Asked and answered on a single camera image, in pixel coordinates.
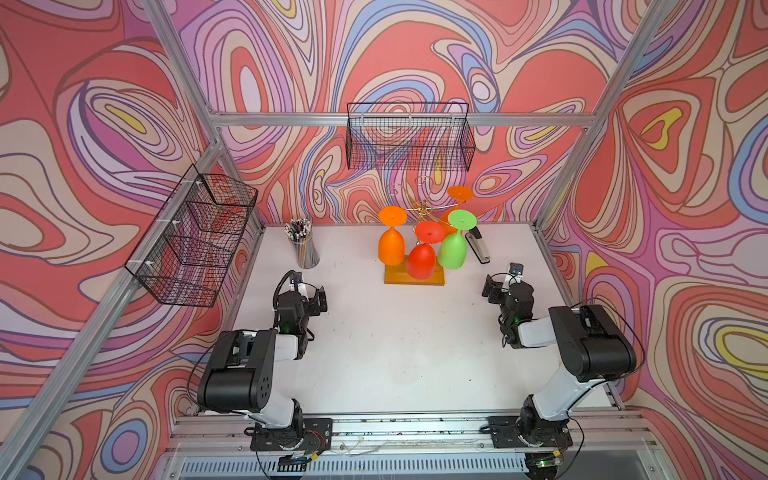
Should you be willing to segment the green wine glass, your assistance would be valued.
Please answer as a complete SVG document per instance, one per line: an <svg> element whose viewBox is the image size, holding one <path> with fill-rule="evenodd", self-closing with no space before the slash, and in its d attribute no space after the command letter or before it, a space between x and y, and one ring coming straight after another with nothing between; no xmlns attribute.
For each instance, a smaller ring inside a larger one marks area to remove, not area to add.
<svg viewBox="0 0 768 480"><path fill-rule="evenodd" d="M463 266L468 252L464 233L477 226L477 218L467 210L457 209L448 215L448 223L455 232L442 241L437 261L444 269L458 270Z"/></svg>

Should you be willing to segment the red wine glass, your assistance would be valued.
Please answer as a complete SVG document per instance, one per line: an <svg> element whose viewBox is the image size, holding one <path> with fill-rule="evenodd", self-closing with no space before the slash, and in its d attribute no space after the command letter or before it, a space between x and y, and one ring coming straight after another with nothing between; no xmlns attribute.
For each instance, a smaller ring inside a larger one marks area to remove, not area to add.
<svg viewBox="0 0 768 480"><path fill-rule="evenodd" d="M408 255L406 271L416 280L428 280L434 273L437 257L433 246L443 241L445 233L436 222L423 221L415 228L417 245Z"/></svg>

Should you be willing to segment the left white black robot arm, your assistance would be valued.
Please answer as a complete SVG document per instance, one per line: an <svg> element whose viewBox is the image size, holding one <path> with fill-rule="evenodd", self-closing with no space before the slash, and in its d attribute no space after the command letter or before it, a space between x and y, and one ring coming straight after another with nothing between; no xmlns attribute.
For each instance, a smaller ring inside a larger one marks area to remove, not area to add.
<svg viewBox="0 0 768 480"><path fill-rule="evenodd" d="M315 340L309 320L327 310L322 287L305 282L298 271L286 272L272 295L272 326L224 331L212 346L196 392L200 409L252 421L244 434L257 453L304 451L312 456L326 450L332 422L307 423L299 401L277 391L275 365L303 359Z"/></svg>

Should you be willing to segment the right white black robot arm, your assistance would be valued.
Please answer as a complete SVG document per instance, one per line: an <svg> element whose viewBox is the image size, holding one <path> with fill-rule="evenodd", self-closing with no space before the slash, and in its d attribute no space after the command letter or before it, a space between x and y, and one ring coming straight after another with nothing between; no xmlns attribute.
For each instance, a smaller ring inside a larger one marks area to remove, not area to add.
<svg viewBox="0 0 768 480"><path fill-rule="evenodd" d="M513 349L556 346L560 365L545 386L523 402L516 416L491 416L481 431L501 448L572 445L571 410L596 387L630 375L637 356L604 307L555 306L533 316L534 288L511 274L488 275L482 296L500 307L502 344Z"/></svg>

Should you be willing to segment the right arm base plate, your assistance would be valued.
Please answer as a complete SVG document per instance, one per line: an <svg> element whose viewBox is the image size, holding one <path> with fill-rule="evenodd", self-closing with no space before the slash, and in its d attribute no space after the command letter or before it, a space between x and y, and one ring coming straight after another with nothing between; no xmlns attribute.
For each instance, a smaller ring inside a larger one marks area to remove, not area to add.
<svg viewBox="0 0 768 480"><path fill-rule="evenodd" d="M563 450L573 445L566 421L521 420L518 416L491 416L479 431L488 434L494 448Z"/></svg>

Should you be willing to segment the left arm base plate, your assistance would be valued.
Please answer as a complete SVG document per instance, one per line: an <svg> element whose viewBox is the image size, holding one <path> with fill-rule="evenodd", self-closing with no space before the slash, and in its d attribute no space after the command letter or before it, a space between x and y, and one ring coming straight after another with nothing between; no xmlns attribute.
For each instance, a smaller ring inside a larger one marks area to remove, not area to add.
<svg viewBox="0 0 768 480"><path fill-rule="evenodd" d="M334 422L329 417L294 420L281 429L267 429L259 424L246 429L254 452L304 452L320 454L332 445Z"/></svg>

